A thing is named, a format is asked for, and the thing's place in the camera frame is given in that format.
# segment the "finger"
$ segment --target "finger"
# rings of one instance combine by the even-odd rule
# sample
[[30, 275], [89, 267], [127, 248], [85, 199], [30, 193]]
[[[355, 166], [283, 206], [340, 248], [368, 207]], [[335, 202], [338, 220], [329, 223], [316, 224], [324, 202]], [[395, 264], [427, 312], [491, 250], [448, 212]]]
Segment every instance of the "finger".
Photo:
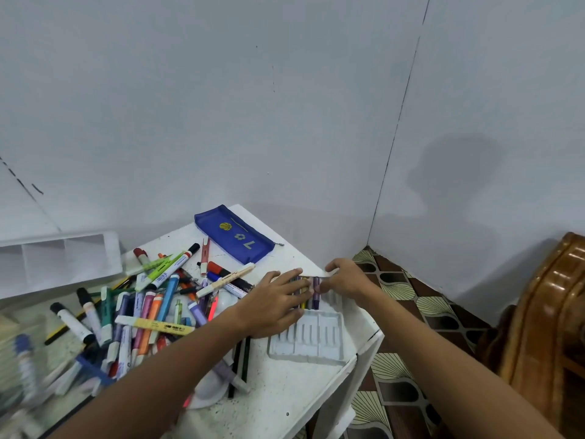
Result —
[[260, 282], [258, 283], [258, 285], [267, 285], [268, 283], [270, 283], [272, 281], [272, 279], [274, 279], [275, 277], [278, 277], [280, 275], [280, 271], [268, 271], [264, 277], [262, 277], [262, 280], [260, 280]]
[[297, 322], [303, 316], [303, 312], [304, 311], [300, 308], [289, 311], [287, 314], [281, 317], [278, 322], [276, 322], [276, 325], [278, 326], [276, 332], [283, 332], [292, 324]]
[[274, 283], [276, 285], [283, 285], [289, 280], [291, 280], [293, 277], [297, 277], [302, 272], [303, 268], [291, 269], [290, 271], [283, 273], [278, 279], [274, 280]]
[[293, 294], [295, 291], [300, 290], [301, 288], [308, 288], [310, 285], [311, 282], [308, 279], [301, 279], [292, 281], [290, 283], [285, 283], [278, 289], [282, 292], [282, 294]]
[[332, 272], [334, 269], [339, 268], [339, 261], [341, 260], [341, 258], [337, 258], [337, 259], [333, 259], [331, 260], [331, 262], [329, 262], [327, 264], [327, 266], [325, 267], [325, 271], [327, 271], [328, 273]]
[[287, 299], [289, 308], [294, 308], [299, 306], [301, 303], [306, 302], [313, 296], [313, 290], [305, 291], [304, 293], [291, 295]]
[[315, 292], [319, 294], [324, 294], [327, 291], [329, 291], [332, 288], [331, 280], [332, 279], [321, 280], [321, 283], [319, 283], [315, 288]]

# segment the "blue pencil case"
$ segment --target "blue pencil case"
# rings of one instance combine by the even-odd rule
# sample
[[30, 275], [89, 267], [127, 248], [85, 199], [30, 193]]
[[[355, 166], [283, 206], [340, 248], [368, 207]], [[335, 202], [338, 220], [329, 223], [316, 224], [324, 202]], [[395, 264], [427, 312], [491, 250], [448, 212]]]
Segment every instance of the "blue pencil case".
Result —
[[256, 263], [274, 249], [274, 242], [220, 205], [195, 214], [195, 224], [210, 239], [244, 265]]

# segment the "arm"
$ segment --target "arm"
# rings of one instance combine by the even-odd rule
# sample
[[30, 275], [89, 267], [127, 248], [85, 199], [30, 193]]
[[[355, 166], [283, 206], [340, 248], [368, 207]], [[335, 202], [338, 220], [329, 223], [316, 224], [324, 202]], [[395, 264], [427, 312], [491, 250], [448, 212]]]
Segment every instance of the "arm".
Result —
[[62, 425], [50, 439], [160, 438], [185, 399], [211, 368], [248, 335], [267, 337], [295, 323], [303, 310], [291, 308], [312, 292], [290, 295], [308, 280], [288, 283], [303, 270], [270, 272], [236, 305], [169, 345], [108, 387]]
[[458, 439], [561, 439], [546, 419], [501, 378], [414, 317], [350, 259], [318, 292], [355, 299], [392, 339], [417, 384]]

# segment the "white storage organizer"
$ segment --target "white storage organizer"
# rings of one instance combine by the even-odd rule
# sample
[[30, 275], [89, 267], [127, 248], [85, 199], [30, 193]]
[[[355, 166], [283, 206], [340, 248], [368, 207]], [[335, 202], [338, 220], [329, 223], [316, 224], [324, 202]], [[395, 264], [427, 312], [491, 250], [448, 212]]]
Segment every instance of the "white storage organizer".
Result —
[[319, 310], [305, 310], [298, 322], [270, 338], [268, 356], [295, 362], [344, 364], [341, 302], [341, 297], [332, 291], [321, 295]]
[[120, 272], [115, 231], [0, 242], [0, 298]]

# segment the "hand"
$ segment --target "hand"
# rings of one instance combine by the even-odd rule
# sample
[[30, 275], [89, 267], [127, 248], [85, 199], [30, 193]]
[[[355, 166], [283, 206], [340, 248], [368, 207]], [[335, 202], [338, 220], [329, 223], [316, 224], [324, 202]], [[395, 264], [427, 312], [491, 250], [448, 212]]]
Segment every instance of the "hand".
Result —
[[307, 288], [306, 279], [290, 282], [293, 277], [303, 272], [297, 268], [280, 274], [280, 271], [267, 273], [247, 296], [232, 308], [243, 323], [245, 335], [255, 338], [269, 337], [286, 330], [303, 315], [300, 308], [291, 310], [309, 300], [312, 290], [299, 295], [291, 295], [301, 288]]
[[334, 259], [325, 267], [328, 273], [339, 268], [334, 276], [321, 282], [316, 289], [318, 293], [326, 293], [329, 290], [352, 298], [362, 308], [370, 299], [373, 293], [381, 292], [370, 279], [363, 273], [358, 265], [352, 259]]

